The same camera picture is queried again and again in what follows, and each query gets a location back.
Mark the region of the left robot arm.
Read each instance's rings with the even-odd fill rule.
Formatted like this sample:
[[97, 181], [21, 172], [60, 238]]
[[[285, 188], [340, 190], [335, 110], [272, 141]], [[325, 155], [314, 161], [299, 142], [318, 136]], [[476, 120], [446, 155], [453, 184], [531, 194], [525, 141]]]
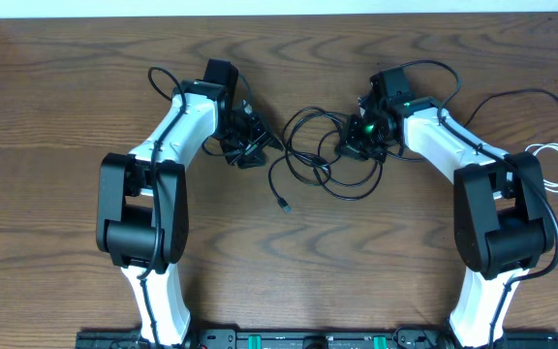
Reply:
[[214, 139], [228, 165], [246, 170], [266, 164], [265, 147], [281, 146], [250, 100], [234, 100], [242, 79], [231, 62], [209, 60], [201, 79], [174, 83], [167, 114], [142, 143], [101, 163], [96, 243], [133, 288], [139, 347], [197, 342], [178, 271], [189, 236], [186, 172], [197, 153]]

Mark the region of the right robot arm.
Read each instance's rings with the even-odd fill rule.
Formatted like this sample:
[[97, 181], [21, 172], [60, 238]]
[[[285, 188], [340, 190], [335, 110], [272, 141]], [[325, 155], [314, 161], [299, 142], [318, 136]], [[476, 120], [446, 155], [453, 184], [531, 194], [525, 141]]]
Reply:
[[445, 101], [418, 97], [403, 66], [370, 78], [337, 153], [383, 162], [392, 147], [420, 155], [453, 186], [453, 236], [466, 266], [448, 319], [454, 345], [495, 348], [517, 285], [558, 265], [558, 220], [540, 161], [510, 154], [458, 123]]

